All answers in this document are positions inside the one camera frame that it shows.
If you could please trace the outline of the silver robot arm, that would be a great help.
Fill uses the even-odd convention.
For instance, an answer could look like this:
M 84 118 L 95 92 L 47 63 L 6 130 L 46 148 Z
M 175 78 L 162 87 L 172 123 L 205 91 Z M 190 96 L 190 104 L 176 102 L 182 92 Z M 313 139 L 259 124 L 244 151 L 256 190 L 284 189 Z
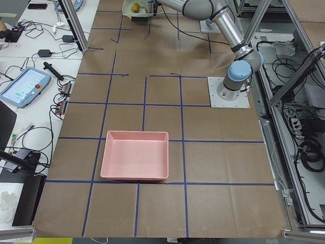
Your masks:
M 154 1 L 155 9 L 159 5 L 172 8 L 192 20 L 210 20 L 216 23 L 236 56 L 234 62 L 229 66 L 222 84 L 218 86 L 217 93 L 223 100 L 236 100 L 241 93 L 243 83 L 262 67 L 264 58 L 260 52 L 249 47 L 243 39 L 229 14 L 226 1 Z

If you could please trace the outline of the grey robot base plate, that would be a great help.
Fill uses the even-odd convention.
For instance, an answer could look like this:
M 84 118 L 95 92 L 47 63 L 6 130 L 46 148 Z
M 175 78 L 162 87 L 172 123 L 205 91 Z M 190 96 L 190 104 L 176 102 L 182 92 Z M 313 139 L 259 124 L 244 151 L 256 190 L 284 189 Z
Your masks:
M 200 31 L 204 34 L 220 34 L 221 31 L 210 19 L 200 21 Z

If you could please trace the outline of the second grey robot base plate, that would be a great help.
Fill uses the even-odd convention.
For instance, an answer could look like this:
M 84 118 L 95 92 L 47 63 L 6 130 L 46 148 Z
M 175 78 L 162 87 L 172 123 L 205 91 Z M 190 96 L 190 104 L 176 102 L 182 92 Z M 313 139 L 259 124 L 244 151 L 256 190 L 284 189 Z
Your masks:
M 249 109 L 249 99 L 245 86 L 237 91 L 226 89 L 223 77 L 207 77 L 210 104 L 212 108 L 243 108 Z

